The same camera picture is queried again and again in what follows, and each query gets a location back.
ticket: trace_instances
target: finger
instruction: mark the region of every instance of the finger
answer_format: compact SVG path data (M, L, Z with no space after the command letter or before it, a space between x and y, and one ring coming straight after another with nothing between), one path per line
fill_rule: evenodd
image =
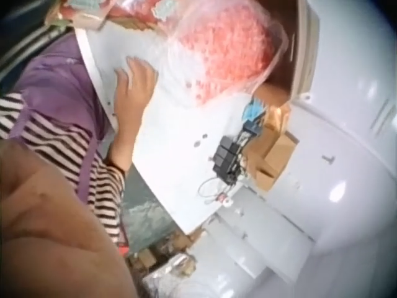
M127 57L127 64L132 72L132 86L142 88L146 80L146 71L143 60Z
M128 91L128 75L123 69L115 70L117 76L116 98L126 96Z
M145 60L139 60L145 69L146 87L150 90L154 88L158 79L158 72Z

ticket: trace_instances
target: skin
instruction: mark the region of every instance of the skin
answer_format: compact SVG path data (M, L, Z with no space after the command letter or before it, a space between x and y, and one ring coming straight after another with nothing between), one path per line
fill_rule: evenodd
M136 80L128 90L118 71L119 131L108 155L126 172L157 78L147 63L128 64ZM0 141L0 195L0 297L139 298L116 246L66 178L12 140Z

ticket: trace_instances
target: purple apron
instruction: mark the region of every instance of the purple apron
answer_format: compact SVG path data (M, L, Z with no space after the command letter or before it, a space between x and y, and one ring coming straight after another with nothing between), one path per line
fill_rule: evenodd
M77 188L78 197L86 203L92 162L110 124L84 66L76 36L65 35L34 58L13 92L21 93L26 105L9 138L20 139L32 112L45 115L55 125L77 125L91 134Z

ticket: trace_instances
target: clear plastic bag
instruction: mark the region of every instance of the clear plastic bag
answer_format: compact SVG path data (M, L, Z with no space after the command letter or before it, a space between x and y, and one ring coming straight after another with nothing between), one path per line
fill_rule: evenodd
M117 0L110 10L111 19L121 18L146 22L149 27L156 26L163 32L171 32L180 19L189 0Z
M256 1L192 0L169 35L169 79L184 80L189 97L179 98L183 104L187 98L202 105L235 92L252 94L287 46L281 24Z
M48 12L47 25L97 30L117 0L59 0Z

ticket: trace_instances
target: blue component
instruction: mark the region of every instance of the blue component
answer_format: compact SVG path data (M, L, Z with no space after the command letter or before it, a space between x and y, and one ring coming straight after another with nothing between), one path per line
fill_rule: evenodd
M243 112L243 121L255 121L265 111L263 103L258 99L253 99Z
M253 137L256 137L261 134L262 127L251 120L247 120L244 122L243 131L249 133Z

